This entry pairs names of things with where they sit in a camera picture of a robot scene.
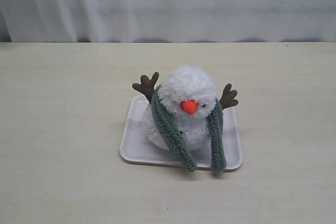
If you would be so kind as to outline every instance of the brown twig arm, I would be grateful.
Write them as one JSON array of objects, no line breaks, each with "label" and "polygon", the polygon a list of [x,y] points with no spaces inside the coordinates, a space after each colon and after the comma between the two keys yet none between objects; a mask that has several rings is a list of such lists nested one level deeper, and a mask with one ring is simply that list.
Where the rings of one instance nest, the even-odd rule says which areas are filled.
[{"label": "brown twig arm", "polygon": [[222,109],[234,107],[238,104],[238,100],[235,100],[235,97],[238,95],[237,90],[231,90],[232,85],[229,83],[223,89],[223,94],[219,100]]},{"label": "brown twig arm", "polygon": [[141,84],[133,83],[132,88],[142,93],[149,103],[152,101],[154,95],[154,86],[159,78],[159,73],[155,72],[151,79],[146,75],[142,75],[140,78]]}]

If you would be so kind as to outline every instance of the table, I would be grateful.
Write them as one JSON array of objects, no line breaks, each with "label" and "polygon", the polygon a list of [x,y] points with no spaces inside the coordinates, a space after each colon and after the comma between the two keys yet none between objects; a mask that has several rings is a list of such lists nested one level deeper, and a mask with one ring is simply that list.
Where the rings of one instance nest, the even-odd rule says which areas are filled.
[{"label": "table", "polygon": [[[131,165],[140,75],[192,64],[230,82],[243,166]],[[336,43],[0,44],[0,222],[333,223]]]}]

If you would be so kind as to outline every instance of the stuffed snowman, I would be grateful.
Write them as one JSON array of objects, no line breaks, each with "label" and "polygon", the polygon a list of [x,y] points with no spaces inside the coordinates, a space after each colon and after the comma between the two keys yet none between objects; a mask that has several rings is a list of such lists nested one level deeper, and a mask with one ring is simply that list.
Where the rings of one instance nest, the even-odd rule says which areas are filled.
[{"label": "stuffed snowman", "polygon": [[149,105],[143,113],[147,138],[159,148],[173,152],[190,171],[197,169],[190,151],[211,142],[214,172],[223,172],[226,159],[223,150],[223,110],[236,106],[236,90],[227,84],[220,100],[212,78],[202,69],[183,66],[173,71],[159,86],[156,72],[150,80],[141,76],[133,89],[141,92]]}]

